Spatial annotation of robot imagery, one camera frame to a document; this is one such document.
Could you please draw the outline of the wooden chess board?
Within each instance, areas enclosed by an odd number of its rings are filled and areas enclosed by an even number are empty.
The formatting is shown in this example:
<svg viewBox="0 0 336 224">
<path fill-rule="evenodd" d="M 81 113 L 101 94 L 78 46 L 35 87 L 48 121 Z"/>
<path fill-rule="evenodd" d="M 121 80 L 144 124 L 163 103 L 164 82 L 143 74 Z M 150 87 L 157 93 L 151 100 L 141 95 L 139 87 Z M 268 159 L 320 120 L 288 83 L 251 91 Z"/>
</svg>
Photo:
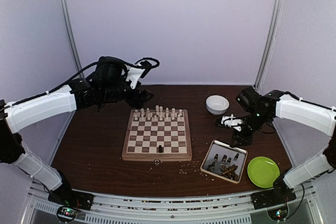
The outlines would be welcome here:
<svg viewBox="0 0 336 224">
<path fill-rule="evenodd" d="M 163 153 L 158 152 L 159 145 L 163 146 Z M 191 161 L 188 111 L 187 117 L 181 121 L 133 121 L 129 117 L 122 159 L 144 162 L 156 159 L 165 162 Z"/>
</svg>

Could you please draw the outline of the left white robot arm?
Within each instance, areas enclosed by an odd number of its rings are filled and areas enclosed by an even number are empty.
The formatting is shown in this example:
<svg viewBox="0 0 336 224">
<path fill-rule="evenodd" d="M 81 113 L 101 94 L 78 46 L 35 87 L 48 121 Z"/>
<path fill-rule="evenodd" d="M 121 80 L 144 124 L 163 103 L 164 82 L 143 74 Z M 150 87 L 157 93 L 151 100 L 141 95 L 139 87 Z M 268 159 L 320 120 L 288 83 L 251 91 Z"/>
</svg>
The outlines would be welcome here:
<svg viewBox="0 0 336 224">
<path fill-rule="evenodd" d="M 131 64 L 102 56 L 51 90 L 15 102 L 1 100 L 1 163 L 17 166 L 40 181 L 64 205 L 71 205 L 76 197 L 65 175 L 25 147 L 20 130 L 92 106 L 101 111 L 107 103 L 125 101 L 140 109 L 154 95 L 140 90 L 139 81 L 159 65 L 157 59 L 149 57 Z"/>
</svg>

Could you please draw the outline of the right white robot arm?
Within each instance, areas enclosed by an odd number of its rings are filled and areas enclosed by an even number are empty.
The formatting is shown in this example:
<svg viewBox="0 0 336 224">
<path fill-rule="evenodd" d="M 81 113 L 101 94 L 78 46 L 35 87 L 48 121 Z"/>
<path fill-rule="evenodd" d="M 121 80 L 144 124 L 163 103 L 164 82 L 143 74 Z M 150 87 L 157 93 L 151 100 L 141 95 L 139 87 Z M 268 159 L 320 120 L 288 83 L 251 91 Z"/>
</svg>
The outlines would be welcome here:
<svg viewBox="0 0 336 224">
<path fill-rule="evenodd" d="M 261 95 L 248 86 L 236 101 L 247 116 L 233 127 L 231 147 L 249 146 L 254 134 L 274 119 L 300 124 L 329 138 L 329 142 L 305 162 L 289 169 L 274 182 L 269 192 L 272 203 L 279 204 L 289 196 L 289 190 L 335 170 L 335 108 L 306 101 L 289 91 L 272 90 Z"/>
</svg>

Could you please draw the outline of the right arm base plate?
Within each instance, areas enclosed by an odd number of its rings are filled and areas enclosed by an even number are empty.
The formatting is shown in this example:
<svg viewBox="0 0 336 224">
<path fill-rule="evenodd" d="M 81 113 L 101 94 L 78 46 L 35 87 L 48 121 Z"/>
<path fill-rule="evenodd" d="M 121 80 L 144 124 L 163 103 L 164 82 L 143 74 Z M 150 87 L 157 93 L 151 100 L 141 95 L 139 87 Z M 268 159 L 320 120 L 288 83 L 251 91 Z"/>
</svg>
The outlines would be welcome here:
<svg viewBox="0 0 336 224">
<path fill-rule="evenodd" d="M 296 194 L 293 191 L 280 195 L 275 193 L 274 189 L 259 191 L 251 194 L 251 201 L 255 210 L 285 204 L 286 202 L 295 200 L 296 198 Z"/>
</svg>

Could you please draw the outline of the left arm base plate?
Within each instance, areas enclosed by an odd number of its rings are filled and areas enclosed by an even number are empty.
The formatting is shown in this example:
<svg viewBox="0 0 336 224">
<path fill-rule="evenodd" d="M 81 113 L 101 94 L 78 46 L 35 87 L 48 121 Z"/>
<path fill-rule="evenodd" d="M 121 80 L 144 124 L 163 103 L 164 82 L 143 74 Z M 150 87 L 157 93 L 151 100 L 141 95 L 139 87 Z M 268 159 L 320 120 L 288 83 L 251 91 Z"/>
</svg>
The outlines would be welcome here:
<svg viewBox="0 0 336 224">
<path fill-rule="evenodd" d="M 61 199 L 54 193 L 50 193 L 48 195 L 48 200 L 73 209 L 90 210 L 94 200 L 94 195 L 80 191 L 73 191 L 68 199 Z"/>
</svg>

